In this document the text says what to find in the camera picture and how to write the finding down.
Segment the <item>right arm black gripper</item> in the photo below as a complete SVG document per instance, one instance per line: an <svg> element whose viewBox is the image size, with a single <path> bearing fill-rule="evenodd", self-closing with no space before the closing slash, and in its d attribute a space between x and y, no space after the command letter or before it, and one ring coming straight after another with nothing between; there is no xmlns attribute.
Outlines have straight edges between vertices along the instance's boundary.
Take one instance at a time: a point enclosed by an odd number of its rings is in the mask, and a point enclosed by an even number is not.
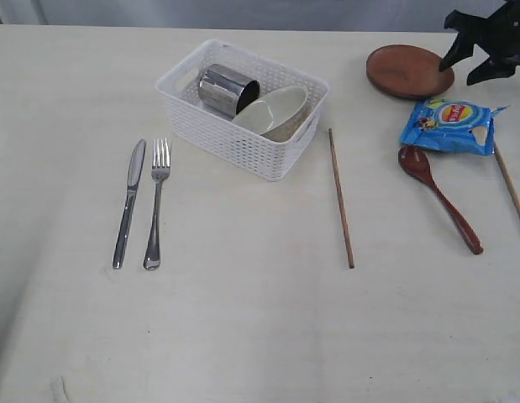
<svg viewBox="0 0 520 403"><path fill-rule="evenodd" d="M441 59L439 71L472 57L477 45L489 58L469 73L467 86L515 74L516 65L520 65L520 0L505 1L486 18L455 9L445 18L444 27L457 35Z"/></svg>

